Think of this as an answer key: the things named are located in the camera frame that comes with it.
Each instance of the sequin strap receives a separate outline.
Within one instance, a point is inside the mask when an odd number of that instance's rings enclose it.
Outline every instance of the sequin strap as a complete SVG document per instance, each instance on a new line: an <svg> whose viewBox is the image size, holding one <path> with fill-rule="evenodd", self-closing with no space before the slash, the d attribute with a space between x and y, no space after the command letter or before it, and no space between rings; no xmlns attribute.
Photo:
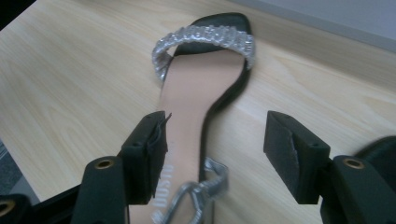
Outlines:
<svg viewBox="0 0 396 224"><path fill-rule="evenodd" d="M255 45L252 35L237 31L231 26L188 26L168 34L157 42L152 51L152 63L155 73L160 80L164 80L172 56L167 51L183 43L208 43L225 49L232 49L242 54L247 60L247 69L254 64Z"/></svg>

